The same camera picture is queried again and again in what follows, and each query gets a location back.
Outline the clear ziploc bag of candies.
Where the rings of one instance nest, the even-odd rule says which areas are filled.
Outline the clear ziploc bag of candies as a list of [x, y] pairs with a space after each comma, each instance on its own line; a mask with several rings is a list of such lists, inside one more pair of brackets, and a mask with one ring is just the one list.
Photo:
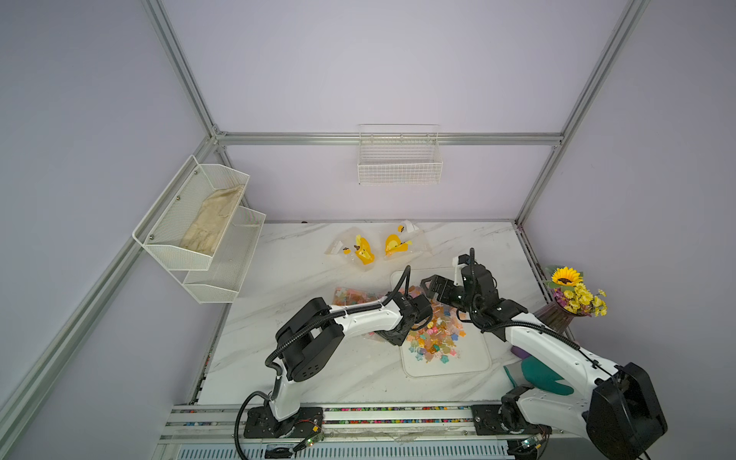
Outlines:
[[411, 220], [389, 222], [379, 234], [379, 243], [385, 260], [432, 251], [425, 228]]

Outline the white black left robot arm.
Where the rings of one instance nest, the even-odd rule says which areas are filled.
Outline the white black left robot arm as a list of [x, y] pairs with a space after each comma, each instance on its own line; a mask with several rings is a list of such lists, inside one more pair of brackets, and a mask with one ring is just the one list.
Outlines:
[[377, 300], [335, 306], [316, 297], [300, 309], [278, 330], [276, 347], [264, 359], [275, 372], [272, 391], [246, 397], [236, 416], [234, 440], [285, 437], [305, 422], [321, 429], [323, 410], [303, 409], [297, 385], [317, 376], [347, 338], [373, 333], [401, 346], [411, 331], [427, 325], [431, 302], [409, 293], [410, 274], [407, 266], [393, 289]]

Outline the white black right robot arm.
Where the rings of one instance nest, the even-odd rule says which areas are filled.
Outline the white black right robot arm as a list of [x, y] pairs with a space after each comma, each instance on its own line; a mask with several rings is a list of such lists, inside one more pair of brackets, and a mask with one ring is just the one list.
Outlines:
[[527, 352], [552, 372], [550, 384], [507, 374], [512, 388], [498, 412], [503, 430], [561, 429], [592, 442], [609, 459], [646, 457], [667, 433], [653, 382], [642, 367], [601, 358], [501, 297], [493, 274], [472, 252], [458, 258], [454, 279], [433, 275], [420, 287], [429, 299], [467, 314], [481, 333]]

